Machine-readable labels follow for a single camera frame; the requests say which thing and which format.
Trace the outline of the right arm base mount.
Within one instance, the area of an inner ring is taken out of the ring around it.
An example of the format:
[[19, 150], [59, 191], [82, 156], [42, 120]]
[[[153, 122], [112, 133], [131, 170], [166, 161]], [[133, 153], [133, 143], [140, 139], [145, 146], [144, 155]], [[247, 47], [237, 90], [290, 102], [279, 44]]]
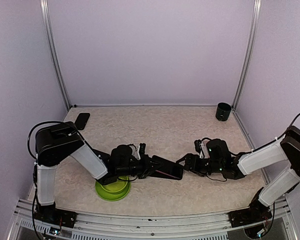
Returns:
[[264, 187], [258, 190], [249, 206], [244, 209], [230, 211], [228, 213], [232, 228], [258, 223], [273, 217], [270, 207], [259, 201], [259, 196]]

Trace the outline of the black phone case horizontal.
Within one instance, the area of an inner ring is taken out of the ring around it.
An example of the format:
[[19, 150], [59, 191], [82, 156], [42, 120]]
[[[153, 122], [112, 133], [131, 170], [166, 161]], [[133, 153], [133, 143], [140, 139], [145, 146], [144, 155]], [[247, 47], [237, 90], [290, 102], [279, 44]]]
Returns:
[[74, 122], [76, 128], [80, 131], [84, 130], [90, 116], [91, 116], [91, 114], [88, 113], [88, 112], [79, 113], [76, 120], [75, 120], [75, 122]]

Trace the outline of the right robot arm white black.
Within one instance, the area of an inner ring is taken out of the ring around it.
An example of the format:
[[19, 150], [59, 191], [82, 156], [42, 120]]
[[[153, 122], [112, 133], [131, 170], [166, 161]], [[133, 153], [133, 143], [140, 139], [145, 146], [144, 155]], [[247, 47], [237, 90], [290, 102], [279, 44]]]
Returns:
[[265, 208], [300, 183], [300, 129], [293, 124], [279, 137], [248, 152], [231, 153], [224, 140], [207, 137], [196, 140], [195, 149], [196, 154], [187, 153], [177, 160], [177, 164], [201, 177], [220, 173], [225, 180], [239, 180], [278, 162], [288, 163], [274, 180], [253, 197], [245, 212], [250, 222], [258, 221], [265, 214]]

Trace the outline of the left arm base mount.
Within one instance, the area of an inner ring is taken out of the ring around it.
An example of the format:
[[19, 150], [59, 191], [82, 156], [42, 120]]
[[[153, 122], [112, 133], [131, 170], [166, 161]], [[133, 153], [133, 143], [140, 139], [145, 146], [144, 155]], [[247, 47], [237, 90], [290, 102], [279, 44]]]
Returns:
[[74, 211], [56, 208], [56, 204], [40, 205], [34, 210], [34, 219], [45, 223], [73, 229], [77, 219], [77, 213]]

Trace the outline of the dark phone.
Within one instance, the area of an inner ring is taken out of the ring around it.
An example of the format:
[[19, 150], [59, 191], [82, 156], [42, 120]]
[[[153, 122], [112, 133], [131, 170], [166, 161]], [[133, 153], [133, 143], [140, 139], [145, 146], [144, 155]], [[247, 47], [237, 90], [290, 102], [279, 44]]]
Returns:
[[170, 179], [170, 180], [181, 180], [183, 178], [184, 169], [182, 165], [176, 164], [175, 162], [170, 161], [169, 171], [161, 172], [155, 170], [149, 176], [154, 178]]

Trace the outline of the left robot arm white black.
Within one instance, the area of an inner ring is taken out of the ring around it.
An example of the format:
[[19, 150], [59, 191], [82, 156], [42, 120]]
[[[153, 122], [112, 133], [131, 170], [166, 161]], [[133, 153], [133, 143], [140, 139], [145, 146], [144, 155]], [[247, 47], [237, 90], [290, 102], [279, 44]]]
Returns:
[[144, 179], [164, 166], [164, 160], [144, 153], [145, 144], [121, 144], [110, 154], [90, 146], [71, 121], [45, 121], [35, 125], [33, 181], [36, 187], [35, 200], [40, 214], [53, 223], [60, 218], [55, 204], [55, 176], [57, 166], [72, 157], [101, 185], [128, 182], [132, 176]]

